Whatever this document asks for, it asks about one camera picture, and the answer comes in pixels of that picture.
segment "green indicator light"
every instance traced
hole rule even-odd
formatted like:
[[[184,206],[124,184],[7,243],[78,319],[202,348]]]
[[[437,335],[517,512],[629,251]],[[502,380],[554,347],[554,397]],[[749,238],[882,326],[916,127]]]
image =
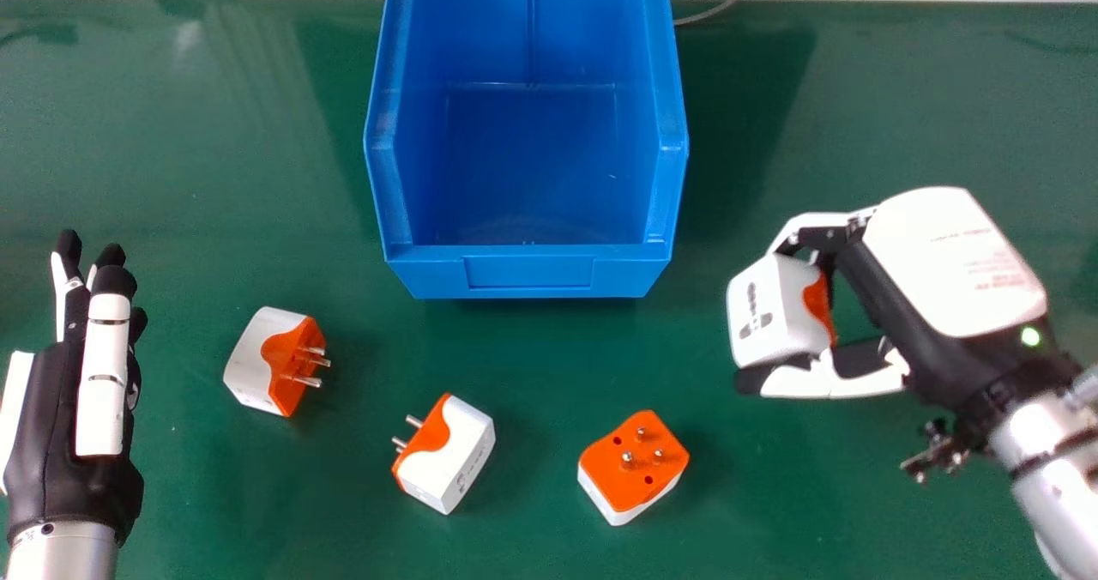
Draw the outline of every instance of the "green indicator light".
[[[1022,327],[1022,344],[1030,348],[1041,344],[1041,332],[1033,327]]]

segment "silver metal forearm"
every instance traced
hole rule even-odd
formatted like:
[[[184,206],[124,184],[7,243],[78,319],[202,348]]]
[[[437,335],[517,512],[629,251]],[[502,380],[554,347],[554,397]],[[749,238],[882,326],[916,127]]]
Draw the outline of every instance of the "silver metal forearm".
[[[93,522],[51,522],[15,536],[5,580],[113,580],[114,529]]]
[[[1098,578],[1098,414],[1043,393],[988,438],[1041,554],[1063,580]]]

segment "gray cable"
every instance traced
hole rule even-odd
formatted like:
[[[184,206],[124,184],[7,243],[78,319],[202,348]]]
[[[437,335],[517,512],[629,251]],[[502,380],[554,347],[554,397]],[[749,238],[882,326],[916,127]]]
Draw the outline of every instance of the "gray cable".
[[[681,27],[682,25],[691,25],[694,24],[694,22],[702,22],[703,20],[707,20],[707,18],[716,16],[718,13],[731,8],[731,5],[736,5],[737,2],[740,2],[740,0],[725,0],[720,4],[714,5],[714,8],[705,10],[705,12],[691,14],[691,16],[686,18],[679,18],[675,20],[675,26]]]

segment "blue plastic bin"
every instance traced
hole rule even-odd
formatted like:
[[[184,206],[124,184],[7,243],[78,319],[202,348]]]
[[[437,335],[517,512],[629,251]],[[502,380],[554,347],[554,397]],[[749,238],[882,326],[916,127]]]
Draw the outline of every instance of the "blue plastic bin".
[[[643,295],[686,169],[670,0],[388,0],[363,143],[416,298]]]

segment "power adapter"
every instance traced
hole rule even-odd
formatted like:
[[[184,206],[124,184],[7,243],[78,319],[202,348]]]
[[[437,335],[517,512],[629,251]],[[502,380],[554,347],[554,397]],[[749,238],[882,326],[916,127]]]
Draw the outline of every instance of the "power adapter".
[[[321,387],[316,368],[332,366],[326,346],[313,317],[262,308],[236,342],[225,386],[240,404],[289,417],[306,387]]]
[[[393,477],[401,490],[435,511],[449,514],[480,475],[495,446],[492,417],[447,393],[423,421],[404,417],[416,433],[396,436]]]
[[[677,483],[690,454],[652,411],[641,411],[580,456],[578,480],[610,526],[621,526]]]

